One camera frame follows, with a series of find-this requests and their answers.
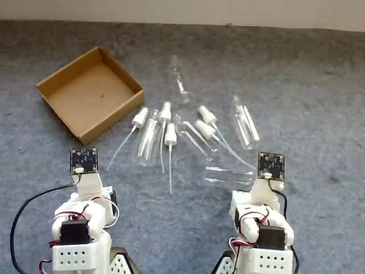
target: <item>red wire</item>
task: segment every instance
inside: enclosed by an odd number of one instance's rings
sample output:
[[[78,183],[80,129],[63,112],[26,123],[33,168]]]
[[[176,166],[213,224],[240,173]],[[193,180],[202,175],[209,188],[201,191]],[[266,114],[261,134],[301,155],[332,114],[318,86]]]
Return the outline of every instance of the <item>red wire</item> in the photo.
[[[40,261],[40,263],[39,263],[39,271],[40,271],[41,274],[47,274],[44,271],[44,269],[43,269],[43,264],[44,263],[50,263],[50,262],[52,262],[52,260],[43,260],[43,261]]]
[[[55,245],[59,245],[59,241],[51,241],[48,243],[48,246],[51,248],[54,247]]]
[[[266,216],[259,223],[257,223],[258,225],[263,224],[269,218],[269,213],[270,213],[269,210],[266,209],[266,212],[267,212]]]
[[[257,211],[250,211],[250,212],[247,212],[247,213],[245,213],[245,214],[243,214],[241,217],[240,217],[240,219],[239,219],[239,221],[238,221],[238,231],[239,231],[239,233],[241,234],[241,235],[243,235],[242,234],[242,231],[241,231],[241,220],[242,220],[242,218],[243,217],[245,217],[245,216],[247,216],[248,214],[253,214],[253,213],[257,213],[257,214],[261,214],[262,216],[263,216],[263,218],[261,219],[261,221],[259,221],[259,222],[257,222],[257,224],[258,225],[261,225],[261,224],[263,224],[267,219],[268,219],[268,217],[269,217],[269,210],[266,208],[266,211],[267,211],[267,214],[266,215],[264,215],[264,214],[262,214],[261,212],[257,212]]]
[[[62,211],[62,212],[60,212],[60,213],[56,214],[56,215],[55,215],[55,217],[57,217],[57,216],[59,216],[59,215],[61,215],[61,214],[70,214],[70,215],[77,215],[77,216],[79,216],[79,215],[81,214],[81,216],[85,218],[85,216],[84,216],[84,215],[82,215],[82,213],[80,213],[80,212],[76,212],[76,211]]]
[[[82,216],[84,216],[83,214],[84,214],[84,212],[85,212],[85,210],[86,210],[86,208],[89,206],[89,204],[86,204],[85,206],[84,206],[84,209],[82,210],[82,212],[79,214],[79,216],[76,218],[76,220],[80,220],[80,218],[82,217]]]

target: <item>black cable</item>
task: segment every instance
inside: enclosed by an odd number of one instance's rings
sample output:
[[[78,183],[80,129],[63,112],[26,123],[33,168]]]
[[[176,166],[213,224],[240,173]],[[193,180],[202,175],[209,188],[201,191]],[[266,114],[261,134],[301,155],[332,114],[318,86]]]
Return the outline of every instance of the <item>black cable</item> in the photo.
[[[294,270],[294,274],[297,274],[298,271],[299,271],[299,258],[298,258],[297,253],[294,250],[294,246],[293,245],[290,246],[290,249],[293,252],[293,255],[294,255],[294,258],[295,258],[295,270]]]
[[[270,182],[270,179],[268,180],[269,182],[269,187],[270,187],[270,190],[275,192],[277,195],[280,195],[284,198],[284,210],[283,210],[283,216],[286,220],[286,210],[287,210],[287,197],[284,193],[280,192],[280,191],[277,191],[277,190],[274,190],[272,187],[271,187],[271,182]]]
[[[286,220],[287,197],[286,197],[286,195],[284,193],[272,189],[270,179],[268,179],[267,181],[269,182],[269,187],[270,187],[271,191],[275,192],[277,195],[280,195],[280,196],[282,196],[284,198],[283,216],[284,216],[284,218]],[[295,270],[294,270],[294,274],[297,274],[298,271],[299,271],[299,257],[297,255],[297,253],[295,252],[295,249],[294,249],[294,246],[293,245],[290,246],[290,249],[293,252],[293,256],[294,256],[294,259],[295,259]]]
[[[11,255],[11,261],[13,262],[13,266],[14,268],[21,274],[27,274],[27,272],[25,272],[19,265],[18,265],[18,262],[17,262],[17,257],[15,255],[15,250],[14,250],[14,234],[15,234],[15,228],[17,226],[17,223],[18,223],[18,220],[22,214],[22,212],[24,211],[24,209],[26,208],[26,206],[32,201],[34,200],[35,198],[38,198],[44,194],[47,194],[47,193],[50,193],[52,191],[56,191],[56,190],[62,190],[64,188],[67,188],[67,187],[73,187],[75,185],[77,185],[78,183],[80,183],[80,180],[81,180],[81,174],[79,174],[79,180],[76,182],[76,183],[72,183],[72,184],[66,184],[66,185],[63,185],[63,186],[58,186],[58,187],[54,187],[54,188],[50,188],[49,190],[45,190],[45,191],[42,191],[36,195],[34,195],[33,197],[27,199],[23,204],[22,206],[20,207],[18,213],[16,214],[15,218],[14,218],[14,221],[13,221],[13,224],[11,226],[11,230],[10,230],[10,255]]]

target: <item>plastic tube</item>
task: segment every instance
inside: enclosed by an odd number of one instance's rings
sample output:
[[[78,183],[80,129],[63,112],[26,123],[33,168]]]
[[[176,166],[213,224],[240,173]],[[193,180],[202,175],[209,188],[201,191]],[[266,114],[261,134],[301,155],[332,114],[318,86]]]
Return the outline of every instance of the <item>plastic tube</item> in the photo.
[[[129,137],[131,137],[132,133],[135,132],[136,130],[136,126],[134,126],[131,130],[131,132],[127,135],[127,137],[123,140],[123,142],[120,144],[120,146],[118,147],[118,149],[115,151],[112,159],[110,160],[109,164],[108,164],[108,167],[107,167],[107,171],[109,171],[109,168],[111,167],[116,155],[118,154],[118,152],[120,151],[120,149],[122,148],[122,146],[124,146],[124,144],[127,142],[127,140],[129,139]]]

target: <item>white wire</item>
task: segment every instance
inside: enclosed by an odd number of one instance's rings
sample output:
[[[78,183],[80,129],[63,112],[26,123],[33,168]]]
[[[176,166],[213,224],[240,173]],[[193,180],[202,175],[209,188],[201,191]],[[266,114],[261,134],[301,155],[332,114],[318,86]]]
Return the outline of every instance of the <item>white wire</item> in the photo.
[[[169,145],[169,186],[170,186],[170,195],[172,195],[172,179],[171,179],[171,145]]]
[[[232,246],[232,240],[235,240],[236,238],[229,238],[228,240],[228,246],[229,248],[233,251],[234,253],[234,257],[237,259],[237,251],[234,249],[234,247]]]
[[[115,209],[116,209],[116,216],[115,216],[115,218],[114,218],[114,221],[111,223],[111,224],[107,224],[104,228],[111,228],[113,225],[115,225],[116,224],[116,222],[118,221],[118,218],[119,218],[119,215],[120,215],[120,211],[119,211],[119,208],[118,208],[118,206],[112,201],[112,200],[109,200],[109,199],[107,199],[107,198],[105,198],[105,197],[102,197],[102,196],[94,196],[94,197],[91,197],[90,199],[89,199],[89,201],[92,201],[92,200],[94,200],[94,199],[103,199],[103,200],[105,200],[105,201],[108,201],[109,203],[111,203],[112,204],[112,206],[114,206],[115,207]]]
[[[160,140],[160,159],[161,159],[161,168],[162,168],[163,173],[165,173],[165,167],[164,167],[164,157],[162,155],[162,146],[163,146],[163,142],[164,142],[165,127],[166,127],[166,121],[164,121],[163,125],[162,125],[162,133],[161,133],[161,140]]]
[[[124,146],[124,144],[126,143],[126,141],[128,140],[129,137],[131,137],[132,133],[136,130],[136,126],[134,126],[131,130],[131,132],[127,135],[127,137],[124,139],[124,141],[120,144],[120,146],[118,147],[118,149],[115,151],[112,159],[110,160],[108,167],[107,167],[107,171],[109,171],[110,166],[112,165],[116,155],[118,154],[118,152],[120,151],[121,147]]]

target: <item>white spray nozzle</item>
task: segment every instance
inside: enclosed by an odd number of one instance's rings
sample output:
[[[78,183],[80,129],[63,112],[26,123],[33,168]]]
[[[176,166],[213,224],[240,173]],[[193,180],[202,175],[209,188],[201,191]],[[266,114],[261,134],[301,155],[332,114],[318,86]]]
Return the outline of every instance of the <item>white spray nozzle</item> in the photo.
[[[167,125],[166,135],[165,135],[165,145],[167,146],[174,146],[176,144],[177,137],[176,137],[176,130],[175,125],[170,123]]]
[[[205,106],[200,106],[198,108],[198,112],[200,113],[204,122],[208,125],[214,124],[217,121],[215,115],[212,112],[210,112]]]
[[[202,120],[196,120],[195,126],[208,140],[215,136],[216,130],[210,125],[204,123]]]
[[[136,128],[141,128],[146,121],[147,114],[148,107],[141,108],[138,114],[133,118],[132,125],[134,125]]]
[[[160,112],[160,121],[169,123],[171,121],[171,103],[165,102]]]

